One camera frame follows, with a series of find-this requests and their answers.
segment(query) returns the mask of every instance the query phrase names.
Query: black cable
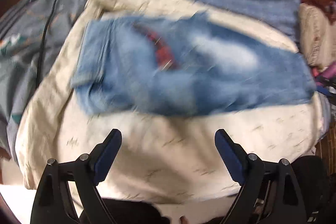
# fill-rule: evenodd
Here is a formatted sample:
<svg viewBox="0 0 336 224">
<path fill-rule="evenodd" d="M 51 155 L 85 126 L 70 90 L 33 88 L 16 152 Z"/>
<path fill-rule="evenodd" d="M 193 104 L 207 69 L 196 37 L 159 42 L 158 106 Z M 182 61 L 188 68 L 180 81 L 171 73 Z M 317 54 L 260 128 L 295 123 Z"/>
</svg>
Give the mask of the black cable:
<svg viewBox="0 0 336 224">
<path fill-rule="evenodd" d="M 53 17 L 53 13 L 55 11 L 55 6 L 56 6 L 56 2 L 57 0 L 54 1 L 53 5 L 52 5 L 52 9 L 51 9 L 51 13 L 47 19 L 47 22 L 44 26 L 44 30 L 43 30 L 43 35 L 42 35 L 42 40 L 41 40 L 41 45 L 40 45 L 40 52 L 39 52 L 39 59 L 38 59 L 38 63 L 37 63 L 37 73 L 36 73 L 36 88 L 38 88 L 38 86 L 40 85 L 41 81 L 42 81 L 42 64 L 43 64 L 43 60 L 44 60 L 44 48 L 45 48 L 45 36 L 47 34 L 47 29 L 49 27 L 51 18 Z"/>
</svg>

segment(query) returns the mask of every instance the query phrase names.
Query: metal screw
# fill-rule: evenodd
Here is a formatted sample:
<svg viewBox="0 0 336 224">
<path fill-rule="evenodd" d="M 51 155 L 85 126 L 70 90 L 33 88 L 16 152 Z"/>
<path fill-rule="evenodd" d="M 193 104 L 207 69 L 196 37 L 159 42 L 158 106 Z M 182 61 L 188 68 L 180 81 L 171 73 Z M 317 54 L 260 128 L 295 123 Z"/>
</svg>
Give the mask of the metal screw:
<svg viewBox="0 0 336 224">
<path fill-rule="evenodd" d="M 257 157 L 256 154 L 253 154 L 253 153 L 249 154 L 249 159 L 250 159 L 250 160 L 256 160 L 257 158 L 258 158 L 258 157 Z"/>
<path fill-rule="evenodd" d="M 81 154 L 80 156 L 79 156 L 79 159 L 80 160 L 87 160 L 89 158 L 89 155 L 88 154 Z"/>
<path fill-rule="evenodd" d="M 55 161 L 56 161 L 56 160 L 53 159 L 53 158 L 48 159 L 48 160 L 47 160 L 47 164 L 48 164 L 48 165 L 53 165 L 53 164 L 55 163 Z"/>
<path fill-rule="evenodd" d="M 288 165 L 288 164 L 289 164 L 289 161 L 286 160 L 286 159 L 281 159 L 281 163 L 282 163 L 283 165 Z"/>
</svg>

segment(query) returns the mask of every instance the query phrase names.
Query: blue gripper pad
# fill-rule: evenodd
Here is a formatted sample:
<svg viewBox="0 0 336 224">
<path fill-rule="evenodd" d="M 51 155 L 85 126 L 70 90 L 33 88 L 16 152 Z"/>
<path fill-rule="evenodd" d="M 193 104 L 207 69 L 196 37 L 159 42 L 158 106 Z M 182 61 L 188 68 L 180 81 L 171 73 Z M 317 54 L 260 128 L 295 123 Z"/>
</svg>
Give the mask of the blue gripper pad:
<svg viewBox="0 0 336 224">
<path fill-rule="evenodd" d="M 112 163 L 117 156 L 119 148 L 121 147 L 122 136 L 121 132 L 117 129 L 113 129 L 107 138 L 101 143 L 103 150 L 100 156 L 97 158 L 94 165 L 94 185 L 98 185 L 99 182 L 105 180 Z"/>
<path fill-rule="evenodd" d="M 247 153 L 243 148 L 234 143 L 224 129 L 219 129 L 215 134 L 215 145 L 231 178 L 239 185 L 245 183 L 245 166 Z"/>
</svg>

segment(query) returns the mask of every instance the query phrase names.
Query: cream blanket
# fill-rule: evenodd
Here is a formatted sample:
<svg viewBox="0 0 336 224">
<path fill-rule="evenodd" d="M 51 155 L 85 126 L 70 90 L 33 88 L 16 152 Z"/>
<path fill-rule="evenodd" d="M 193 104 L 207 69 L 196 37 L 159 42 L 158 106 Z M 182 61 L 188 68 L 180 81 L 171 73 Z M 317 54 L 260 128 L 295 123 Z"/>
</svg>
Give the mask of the cream blanket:
<svg viewBox="0 0 336 224">
<path fill-rule="evenodd" d="M 263 160 L 290 161 L 308 151 L 322 127 L 316 95 L 311 104 L 272 106 L 207 117 L 172 118 L 136 112 L 86 116 L 70 88 L 85 26 L 103 11 L 165 15 L 173 19 L 206 10 L 210 20 L 268 45 L 297 51 L 295 44 L 268 25 L 192 0 L 88 0 L 48 76 L 26 108 L 16 139 L 24 184 L 36 188 L 48 158 L 60 162 L 89 153 L 112 128 L 122 147 L 98 191 L 104 197 L 182 203 L 236 193 L 214 145 L 224 128 L 233 141 Z"/>
</svg>

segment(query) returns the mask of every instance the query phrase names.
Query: white bedsheet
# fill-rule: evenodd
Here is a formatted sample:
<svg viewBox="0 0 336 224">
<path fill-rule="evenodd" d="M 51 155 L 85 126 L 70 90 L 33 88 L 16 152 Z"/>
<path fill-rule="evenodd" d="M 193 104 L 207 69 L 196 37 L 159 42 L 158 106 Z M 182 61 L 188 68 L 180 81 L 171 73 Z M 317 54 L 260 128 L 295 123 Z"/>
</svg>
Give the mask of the white bedsheet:
<svg viewBox="0 0 336 224">
<path fill-rule="evenodd" d="M 207 117 L 167 118 L 136 112 L 86 116 L 70 89 L 87 22 L 103 10 L 109 16 L 142 13 L 177 19 L 206 10 L 210 20 L 274 47 L 296 52 L 295 44 L 268 25 L 192 0 L 88 0 L 52 67 L 25 110 L 16 153 L 27 188 L 36 188 L 46 160 L 60 162 L 89 153 L 112 128 L 123 135 L 122 147 L 98 190 L 104 197 L 182 203 L 236 193 L 214 146 L 224 128 L 248 152 L 263 160 L 290 161 L 308 151 L 322 127 L 316 95 L 311 104 L 273 106 Z"/>
</svg>

